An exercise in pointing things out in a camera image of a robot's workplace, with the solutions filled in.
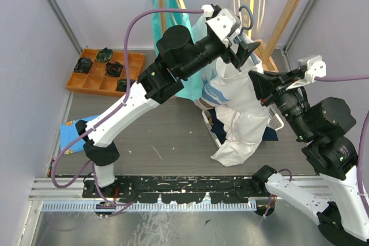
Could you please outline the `navy t shirt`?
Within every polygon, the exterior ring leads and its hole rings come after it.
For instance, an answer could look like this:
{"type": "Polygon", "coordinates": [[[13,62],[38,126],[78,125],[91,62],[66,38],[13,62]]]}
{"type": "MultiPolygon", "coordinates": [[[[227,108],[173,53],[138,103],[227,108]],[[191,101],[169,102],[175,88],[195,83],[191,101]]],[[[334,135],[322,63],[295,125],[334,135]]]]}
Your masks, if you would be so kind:
{"type": "MultiPolygon", "coordinates": [[[[214,133],[219,142],[223,144],[225,142],[226,136],[224,124],[218,120],[215,109],[208,110],[208,114],[209,116],[207,116],[207,118],[210,120],[209,123],[212,126],[210,131],[214,133]]],[[[270,127],[266,127],[262,137],[262,141],[278,141],[277,132],[270,127]]]]}

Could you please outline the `white t shirt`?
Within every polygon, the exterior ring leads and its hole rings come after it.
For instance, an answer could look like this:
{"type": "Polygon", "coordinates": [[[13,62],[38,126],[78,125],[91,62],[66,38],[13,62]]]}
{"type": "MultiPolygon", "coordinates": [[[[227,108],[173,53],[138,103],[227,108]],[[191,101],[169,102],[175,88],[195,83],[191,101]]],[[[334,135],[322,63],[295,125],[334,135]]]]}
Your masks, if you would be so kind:
{"type": "Polygon", "coordinates": [[[223,166],[235,166],[250,158],[262,141],[277,141],[276,132],[268,127],[269,109],[236,112],[217,107],[212,115],[213,131],[222,141],[219,149],[211,156],[223,166]]]}

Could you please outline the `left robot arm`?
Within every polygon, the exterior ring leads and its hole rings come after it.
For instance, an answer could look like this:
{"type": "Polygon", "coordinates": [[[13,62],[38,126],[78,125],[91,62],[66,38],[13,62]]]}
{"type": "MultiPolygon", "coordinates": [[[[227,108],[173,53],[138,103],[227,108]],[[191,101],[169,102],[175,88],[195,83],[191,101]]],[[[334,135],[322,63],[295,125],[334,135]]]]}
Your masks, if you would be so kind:
{"type": "Polygon", "coordinates": [[[220,39],[208,29],[205,37],[193,42],[183,25],[167,29],[157,42],[157,58],[135,83],[127,85],[125,95],[94,120],[76,123],[85,154],[93,163],[95,191],[103,198],[115,192],[114,163],[120,154],[114,139],[118,134],[182,90],[183,81],[217,58],[239,69],[259,45],[239,31],[220,39]]]}

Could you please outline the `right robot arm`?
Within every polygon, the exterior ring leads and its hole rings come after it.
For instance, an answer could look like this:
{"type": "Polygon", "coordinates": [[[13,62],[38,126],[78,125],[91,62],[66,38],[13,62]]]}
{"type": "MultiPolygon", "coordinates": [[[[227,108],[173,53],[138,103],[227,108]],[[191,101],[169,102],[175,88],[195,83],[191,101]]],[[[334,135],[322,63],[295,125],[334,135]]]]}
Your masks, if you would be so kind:
{"type": "Polygon", "coordinates": [[[307,192],[267,165],[253,174],[253,190],[259,196],[281,197],[308,216],[334,245],[367,245],[368,196],[360,156],[346,136],[356,120],[340,98],[328,97],[310,105],[302,82],[305,72],[305,67],[284,74],[250,71],[249,77],[261,105],[275,105],[298,142],[305,143],[302,153],[333,199],[307,192]]]}

